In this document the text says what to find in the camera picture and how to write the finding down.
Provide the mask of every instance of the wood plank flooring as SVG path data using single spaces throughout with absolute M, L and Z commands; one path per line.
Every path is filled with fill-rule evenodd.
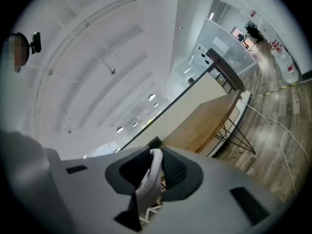
M 269 45 L 261 43 L 255 46 L 253 56 L 257 65 L 240 75 L 246 89 L 253 96 L 287 85 L 270 54 Z M 312 81 L 264 97 L 252 98 L 250 105 L 264 116 L 277 120 L 288 128 L 312 159 Z M 284 149 L 298 193 L 310 165 L 287 131 L 275 122 L 269 121 L 269 124 Z M 239 128 L 253 145 L 256 155 L 230 144 L 217 158 L 246 172 L 282 201 L 294 196 L 291 177 L 278 142 L 265 120 L 248 109 Z

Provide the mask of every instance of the table top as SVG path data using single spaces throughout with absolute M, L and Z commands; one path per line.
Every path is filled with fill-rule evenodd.
M 200 153 L 229 118 L 240 94 L 237 90 L 200 104 L 163 140 L 163 144 Z

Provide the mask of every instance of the wooden table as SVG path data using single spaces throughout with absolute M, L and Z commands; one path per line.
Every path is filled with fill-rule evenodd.
M 240 94 L 241 91 L 236 90 L 200 104 L 163 140 L 163 144 L 200 153 L 225 124 L 236 106 Z

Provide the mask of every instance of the ceiling light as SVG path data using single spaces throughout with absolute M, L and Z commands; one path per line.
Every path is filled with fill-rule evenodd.
M 150 94 L 149 96 L 148 96 L 148 100 L 149 101 L 151 101 L 152 99 L 154 99 L 155 98 L 155 95 L 154 94 Z
M 118 127 L 117 128 L 117 133 L 120 133 L 123 130 L 123 127 Z

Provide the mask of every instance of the wooden floor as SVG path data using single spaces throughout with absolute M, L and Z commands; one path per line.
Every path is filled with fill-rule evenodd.
M 258 65 L 240 75 L 253 96 L 287 85 L 270 54 L 269 45 L 262 43 L 255 46 L 253 56 Z M 252 98 L 250 105 L 288 128 L 312 157 L 312 81 L 264 97 Z M 269 123 L 284 148 L 298 192 L 310 165 L 290 135 L 277 123 Z M 230 144 L 217 158 L 243 170 L 282 201 L 291 198 L 294 195 L 291 177 L 278 142 L 267 123 L 255 111 L 248 109 L 239 128 L 253 145 L 256 155 Z

